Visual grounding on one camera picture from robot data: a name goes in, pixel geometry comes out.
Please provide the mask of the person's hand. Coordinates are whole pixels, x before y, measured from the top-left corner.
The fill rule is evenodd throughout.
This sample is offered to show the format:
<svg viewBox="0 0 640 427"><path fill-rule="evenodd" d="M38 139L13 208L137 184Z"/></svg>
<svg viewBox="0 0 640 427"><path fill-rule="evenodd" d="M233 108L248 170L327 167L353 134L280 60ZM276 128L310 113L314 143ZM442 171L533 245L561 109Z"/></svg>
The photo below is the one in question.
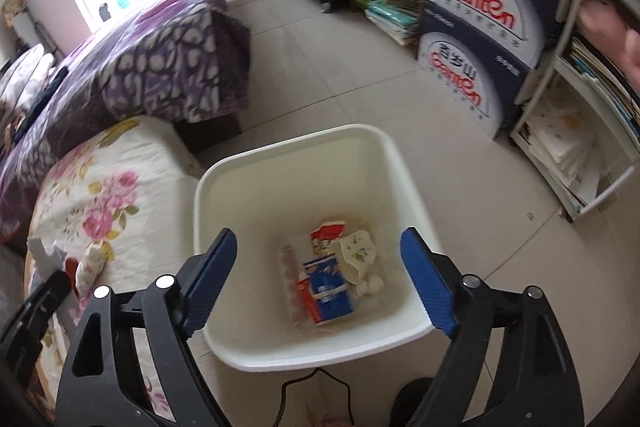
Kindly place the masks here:
<svg viewBox="0 0 640 427"><path fill-rule="evenodd" d="M639 33L625 23L616 5L610 0L582 0L577 27L639 90Z"/></svg>

